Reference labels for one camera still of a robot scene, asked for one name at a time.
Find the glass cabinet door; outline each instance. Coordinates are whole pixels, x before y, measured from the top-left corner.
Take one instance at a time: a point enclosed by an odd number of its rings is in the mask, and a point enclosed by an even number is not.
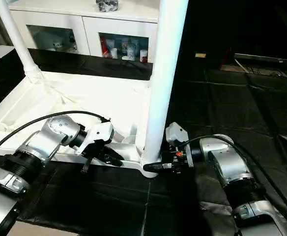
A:
[[[102,56],[105,58],[148,62],[149,38],[99,33]]]
[[[37,49],[79,53],[72,29],[27,25]]]
[[[92,56],[153,63],[157,23],[95,17],[83,21]]]
[[[82,16],[10,12],[28,48],[90,55]]]

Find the white tray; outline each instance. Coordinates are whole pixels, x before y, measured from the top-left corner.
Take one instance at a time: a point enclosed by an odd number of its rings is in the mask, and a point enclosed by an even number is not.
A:
[[[142,171],[140,155],[144,148],[149,104],[149,81],[42,72],[45,80],[37,84],[25,77],[0,103],[0,140],[21,125],[47,114],[83,110],[111,118],[115,128],[111,147],[121,154],[124,167]],[[92,128],[97,118],[70,114]],[[0,155],[13,153],[44,121],[16,134],[0,147]],[[84,163],[70,147],[61,147],[54,160]],[[94,160],[93,164],[103,163]]]

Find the floor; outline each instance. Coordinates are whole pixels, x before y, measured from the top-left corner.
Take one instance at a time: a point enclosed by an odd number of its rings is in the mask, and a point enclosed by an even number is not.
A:
[[[8,236],[77,236],[77,234],[16,222]]]

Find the dark background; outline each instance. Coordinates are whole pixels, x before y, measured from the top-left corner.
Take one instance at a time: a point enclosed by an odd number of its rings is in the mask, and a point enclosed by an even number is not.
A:
[[[189,1],[182,57],[188,63],[196,52],[207,53],[207,64],[215,68],[234,53],[287,59],[285,22],[287,1]]]

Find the white cabinet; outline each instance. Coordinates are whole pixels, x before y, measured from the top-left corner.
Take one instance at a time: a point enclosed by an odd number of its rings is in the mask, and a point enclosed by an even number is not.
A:
[[[11,10],[28,48],[90,55],[81,16]]]
[[[140,50],[148,50],[148,62],[153,62],[157,24],[95,17],[83,17],[83,20],[92,56],[102,56],[100,37],[103,37],[110,40],[110,43],[105,41],[108,49],[111,43],[118,49],[118,58],[127,56],[127,45],[132,44],[136,60],[139,60]]]
[[[115,12],[99,12],[95,0],[15,0],[9,8],[28,48],[101,57],[102,38],[119,59],[128,59],[128,44],[135,60],[147,50],[153,62],[160,0],[119,1]]]

